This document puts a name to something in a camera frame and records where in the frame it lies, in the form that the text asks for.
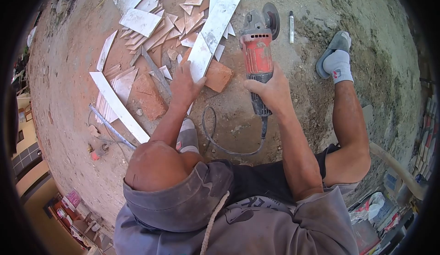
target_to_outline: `black shorts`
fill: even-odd
[[[315,154],[322,179],[326,176],[326,155],[339,149],[340,147],[330,144],[324,151]],[[216,161],[230,166],[234,173],[227,206],[253,196],[269,197],[287,204],[295,202],[287,184],[282,161],[254,167],[231,164],[224,159],[217,159]]]

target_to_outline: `tiled wall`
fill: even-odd
[[[18,175],[23,168],[39,157],[39,150],[38,142],[35,142],[12,160],[15,175]]]

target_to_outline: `grinder cutting disc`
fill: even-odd
[[[279,14],[275,5],[267,2],[263,7],[263,15],[268,16],[266,19],[266,26],[272,31],[272,40],[278,37],[279,34]]]

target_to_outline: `white marker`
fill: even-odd
[[[290,20],[290,29],[289,29],[289,43],[294,43],[294,12],[290,11],[289,13],[289,20]]]

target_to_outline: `hand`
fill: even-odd
[[[194,82],[190,71],[191,61],[186,61],[183,65],[177,67],[174,73],[174,79],[170,84],[173,98],[170,102],[170,107],[178,106],[185,108],[185,111],[190,108],[191,103],[198,97],[201,89],[205,85],[206,77],[202,77],[198,82]]]
[[[278,62],[274,62],[273,65],[274,73],[267,83],[246,80],[243,85],[250,92],[258,94],[273,114],[282,115],[293,109],[289,80],[284,75]]]

